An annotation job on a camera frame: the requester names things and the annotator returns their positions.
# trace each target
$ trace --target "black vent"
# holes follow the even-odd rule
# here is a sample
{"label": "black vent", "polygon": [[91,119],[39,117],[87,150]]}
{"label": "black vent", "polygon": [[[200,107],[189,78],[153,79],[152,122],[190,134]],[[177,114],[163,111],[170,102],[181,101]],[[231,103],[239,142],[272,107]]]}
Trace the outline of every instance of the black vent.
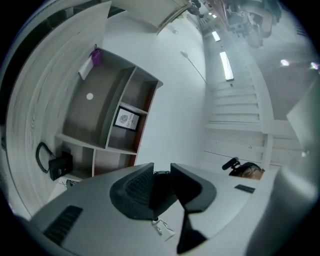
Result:
{"label": "black vent", "polygon": [[44,235],[51,241],[60,245],[68,235],[83,209],[76,206],[68,206],[47,228]]}
{"label": "black vent", "polygon": [[154,170],[149,169],[130,180],[126,185],[125,192],[135,202],[148,206],[153,186]]}

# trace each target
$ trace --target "shelf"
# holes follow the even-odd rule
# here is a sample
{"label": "shelf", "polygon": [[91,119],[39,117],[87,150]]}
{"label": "shelf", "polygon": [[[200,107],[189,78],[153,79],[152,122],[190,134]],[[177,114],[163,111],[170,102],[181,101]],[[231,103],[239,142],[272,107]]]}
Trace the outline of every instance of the shelf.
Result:
{"label": "shelf", "polygon": [[63,140],[64,142],[70,143],[70,144],[74,144],[74,145],[78,145],[80,147],[86,147],[89,149],[94,149],[94,150],[106,150],[103,146],[100,146],[97,143],[88,143],[88,142],[84,142],[82,140],[73,138],[71,136],[62,134],[62,133],[58,133],[56,135],[57,138]]}
{"label": "shelf", "polygon": [[73,181],[83,180],[91,177],[94,150],[68,142],[62,142],[61,151],[72,155],[73,171],[64,177]]}
{"label": "shelf", "polygon": [[116,148],[116,147],[111,147],[111,146],[108,146],[106,148],[106,151],[120,153],[120,154],[127,154],[127,155],[136,155],[137,154],[134,150],[125,149],[125,148]]}
{"label": "shelf", "polygon": [[94,159],[94,176],[110,173],[129,166],[131,155],[108,152],[96,151]]}
{"label": "shelf", "polygon": [[137,68],[125,88],[122,102],[144,112],[149,112],[157,84],[157,80]]}
{"label": "shelf", "polygon": [[[79,78],[62,133],[105,148],[110,124],[134,70],[117,56],[109,56],[85,80]],[[93,98],[87,99],[88,94],[93,94]]]}
{"label": "shelf", "polygon": [[120,102],[120,106],[127,109],[127,110],[130,110],[132,112],[140,114],[140,115],[147,115],[148,114],[148,112],[146,112],[142,109],[136,108],[135,106],[131,106],[131,105],[124,103],[124,102]]}

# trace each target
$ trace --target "framed certificate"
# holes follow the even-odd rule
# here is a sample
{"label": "framed certificate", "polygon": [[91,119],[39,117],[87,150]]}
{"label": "framed certificate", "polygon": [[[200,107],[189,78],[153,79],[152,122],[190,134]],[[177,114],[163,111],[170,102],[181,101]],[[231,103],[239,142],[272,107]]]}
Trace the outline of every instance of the framed certificate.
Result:
{"label": "framed certificate", "polygon": [[113,126],[136,131],[140,120],[140,115],[119,106],[114,119]]}

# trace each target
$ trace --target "white wall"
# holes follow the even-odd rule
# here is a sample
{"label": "white wall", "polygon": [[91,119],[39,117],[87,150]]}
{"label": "white wall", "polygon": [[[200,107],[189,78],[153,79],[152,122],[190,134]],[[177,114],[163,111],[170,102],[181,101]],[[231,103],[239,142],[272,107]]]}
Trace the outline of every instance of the white wall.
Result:
{"label": "white wall", "polygon": [[[274,118],[287,120],[289,111],[319,77],[319,72],[310,68],[319,57],[310,44],[296,42],[274,43],[250,51],[267,84]],[[281,60],[290,65],[282,66]]]}
{"label": "white wall", "polygon": [[206,76],[203,39],[187,19],[176,19],[175,35],[152,26],[128,12],[108,20],[103,48],[143,68],[163,82],[150,109],[136,163],[154,162],[155,170],[170,163],[197,166],[203,136],[206,86],[191,63]]}

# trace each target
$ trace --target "wooden shelf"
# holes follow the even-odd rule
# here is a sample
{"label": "wooden shelf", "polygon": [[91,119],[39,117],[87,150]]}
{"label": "wooden shelf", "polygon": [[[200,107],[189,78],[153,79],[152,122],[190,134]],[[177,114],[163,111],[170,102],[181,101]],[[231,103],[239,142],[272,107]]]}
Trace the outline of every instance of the wooden shelf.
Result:
{"label": "wooden shelf", "polygon": [[129,154],[96,151],[93,175],[110,173],[129,166]]}
{"label": "wooden shelf", "polygon": [[125,88],[122,102],[144,112],[149,112],[158,82],[137,68]]}
{"label": "wooden shelf", "polygon": [[127,154],[127,155],[136,155],[137,154],[134,150],[131,150],[131,149],[116,148],[116,147],[111,147],[111,146],[108,146],[106,148],[106,151],[120,153],[120,154]]}
{"label": "wooden shelf", "polygon": [[140,114],[140,115],[147,115],[148,114],[148,112],[146,112],[146,111],[144,111],[142,109],[139,109],[139,108],[137,108],[135,106],[131,106],[131,105],[129,105],[127,103],[124,103],[124,102],[120,102],[120,106],[125,108],[125,109],[127,109],[127,110],[130,110],[132,112]]}
{"label": "wooden shelf", "polygon": [[105,150],[105,148],[103,146],[100,146],[97,143],[88,143],[88,142],[82,141],[80,139],[73,138],[71,136],[68,136],[68,135],[65,135],[65,134],[62,134],[62,133],[58,133],[56,135],[56,137],[61,139],[61,140],[63,140],[64,142],[71,143],[71,144],[74,144],[74,145],[78,145],[78,146],[81,146],[81,147],[86,147],[86,148],[94,149],[94,150]]}
{"label": "wooden shelf", "polygon": [[77,181],[91,177],[94,150],[92,148],[75,145],[68,142],[62,142],[61,151],[66,151],[72,155],[73,171],[65,177]]}
{"label": "wooden shelf", "polygon": [[[110,58],[94,67],[85,80],[79,78],[62,133],[105,148],[110,124],[135,69]],[[88,94],[93,94],[93,99],[88,100]]]}
{"label": "wooden shelf", "polygon": [[[129,61],[105,50],[103,64],[79,78],[62,132],[56,137],[73,155],[65,178],[81,181],[113,172],[136,161],[149,109],[162,83]],[[136,131],[113,126],[123,107],[140,115]]]}

